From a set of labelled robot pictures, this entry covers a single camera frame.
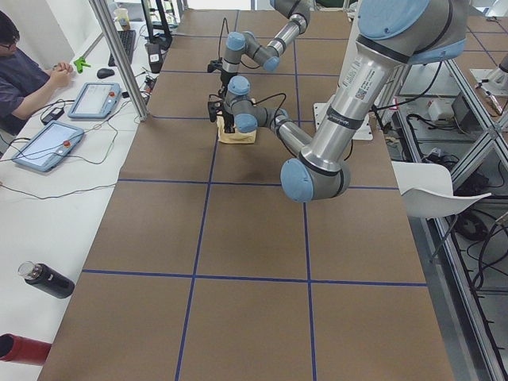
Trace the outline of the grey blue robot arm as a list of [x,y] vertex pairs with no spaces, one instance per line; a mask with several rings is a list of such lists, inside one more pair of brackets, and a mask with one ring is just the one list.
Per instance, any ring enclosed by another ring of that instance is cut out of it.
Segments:
[[270,1],[271,7],[282,14],[287,23],[266,44],[263,45],[251,31],[228,33],[223,55],[217,60],[211,60],[207,71],[221,72],[220,98],[225,98],[228,85],[232,78],[238,75],[243,56],[253,60],[265,71],[272,72],[278,66],[280,58],[287,47],[302,35],[310,24],[311,1],[275,0]]
[[281,168],[286,196],[296,202],[334,198],[350,182],[343,155],[363,124],[393,70],[403,64],[428,64],[459,56],[466,43],[466,1],[364,1],[356,12],[357,54],[331,98],[314,135],[300,129],[284,110],[255,104],[249,81],[239,75],[244,56],[274,71],[287,45],[310,24],[305,1],[274,1],[287,24],[267,45],[250,32],[231,32],[219,61],[220,111],[241,133],[269,128],[291,152]]

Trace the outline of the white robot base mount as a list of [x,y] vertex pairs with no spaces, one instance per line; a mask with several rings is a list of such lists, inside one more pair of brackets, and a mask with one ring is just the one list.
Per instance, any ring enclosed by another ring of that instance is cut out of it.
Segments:
[[366,78],[371,68],[370,60],[365,55],[363,45],[358,47],[356,42],[360,36],[359,10],[361,1],[358,1],[348,45],[342,64],[337,91],[327,103],[315,103],[316,133],[327,131],[328,127],[338,127],[340,132],[349,133],[353,140],[372,140],[373,135],[369,123],[368,109],[373,103],[368,95],[357,98],[356,92],[361,90],[361,82]]

